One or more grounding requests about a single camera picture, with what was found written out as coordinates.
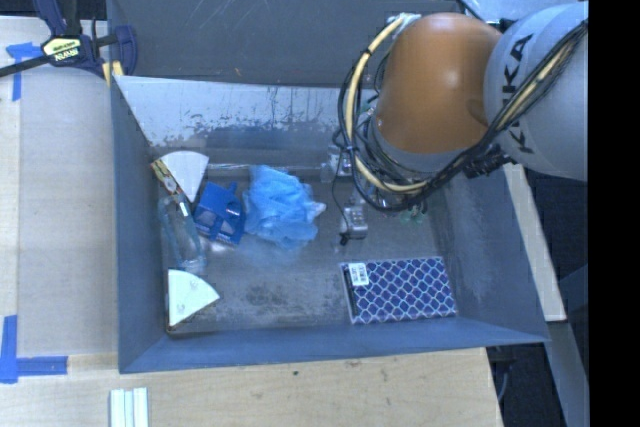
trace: blue plastic bag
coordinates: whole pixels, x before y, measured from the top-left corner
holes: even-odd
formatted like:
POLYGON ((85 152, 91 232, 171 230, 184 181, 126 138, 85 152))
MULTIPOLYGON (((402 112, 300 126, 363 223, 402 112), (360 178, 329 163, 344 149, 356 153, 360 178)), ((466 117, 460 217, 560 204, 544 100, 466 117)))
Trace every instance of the blue plastic bag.
POLYGON ((243 193, 245 232, 296 249, 318 233, 314 219, 326 205, 313 201, 313 191, 295 176, 269 166, 252 166, 251 186, 243 193))

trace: blue tape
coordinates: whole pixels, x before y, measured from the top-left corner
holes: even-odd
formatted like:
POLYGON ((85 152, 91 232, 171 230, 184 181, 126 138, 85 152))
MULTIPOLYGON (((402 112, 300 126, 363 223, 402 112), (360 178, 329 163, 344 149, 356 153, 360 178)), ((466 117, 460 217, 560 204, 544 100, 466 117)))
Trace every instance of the blue tape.
POLYGON ((18 317, 16 315, 4 318, 2 352, 0 352, 0 383, 14 384, 18 382, 17 328, 18 317))
POLYGON ((17 340, 17 315, 5 317, 2 331, 2 352, 0 352, 0 383, 15 384, 19 377, 65 375, 67 373, 67 356, 18 358, 17 340))
MULTIPOLYGON (((32 59, 34 57, 40 57, 42 55, 42 50, 40 47, 34 45, 33 43, 19 43, 17 45, 9 45, 7 47, 7 52, 13 59, 16 64, 21 62, 23 59, 32 59)), ((13 76, 13 93, 11 95, 11 100, 15 102, 19 100, 22 96, 22 75, 20 73, 16 73, 13 76)))

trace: gray bin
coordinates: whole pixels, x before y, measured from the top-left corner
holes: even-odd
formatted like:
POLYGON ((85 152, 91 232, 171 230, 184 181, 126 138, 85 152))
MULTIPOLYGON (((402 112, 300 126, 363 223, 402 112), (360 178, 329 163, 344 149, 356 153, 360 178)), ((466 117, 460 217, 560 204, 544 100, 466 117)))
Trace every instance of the gray bin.
MULTIPOLYGON (((320 166, 337 126, 335 110, 328 110, 335 108, 337 87, 387 16, 455 6, 427 0, 268 0, 268 12, 258 16, 258 4, 265 0, 108 0, 110 23, 134 26, 141 57, 139 76, 123 77, 111 88, 120 371, 546 340, 502 171, 454 179, 431 198, 423 224, 403 224, 370 210, 365 240, 336 243, 340 212, 331 185, 320 180, 320 166), (243 54, 243 46, 252 50, 243 54), (171 55, 187 47, 188 58, 171 55), (304 56, 312 48, 317 51, 306 73, 310 61, 304 56), (265 113, 267 105, 271 110, 265 113), (220 109, 230 115, 221 116, 220 109), (236 181, 240 193, 249 185, 249 165, 286 168, 312 186, 314 199, 327 210, 316 219, 318 236, 302 249, 280 250, 247 234, 235 248, 209 250, 207 279, 222 299, 169 334, 156 214, 161 190, 149 164, 184 149, 209 156, 206 178, 225 187, 236 181), (351 324, 340 262, 430 256, 444 259, 455 317, 351 324)), ((348 181, 338 182, 334 193, 344 201, 351 190, 348 181)))

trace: blue patterned box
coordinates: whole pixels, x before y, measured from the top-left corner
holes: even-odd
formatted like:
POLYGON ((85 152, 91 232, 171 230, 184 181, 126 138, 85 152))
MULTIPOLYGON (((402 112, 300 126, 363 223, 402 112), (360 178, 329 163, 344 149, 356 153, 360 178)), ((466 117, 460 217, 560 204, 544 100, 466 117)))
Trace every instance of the blue patterned box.
POLYGON ((341 263, 354 324, 457 313, 441 257, 341 263))

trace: white bracket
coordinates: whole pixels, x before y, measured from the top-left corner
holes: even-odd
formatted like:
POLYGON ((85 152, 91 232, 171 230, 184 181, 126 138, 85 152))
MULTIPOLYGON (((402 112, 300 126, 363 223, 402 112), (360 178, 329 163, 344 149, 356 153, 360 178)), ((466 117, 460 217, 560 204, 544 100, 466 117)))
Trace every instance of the white bracket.
POLYGON ((111 390, 110 427, 148 427, 149 406, 146 388, 111 390))

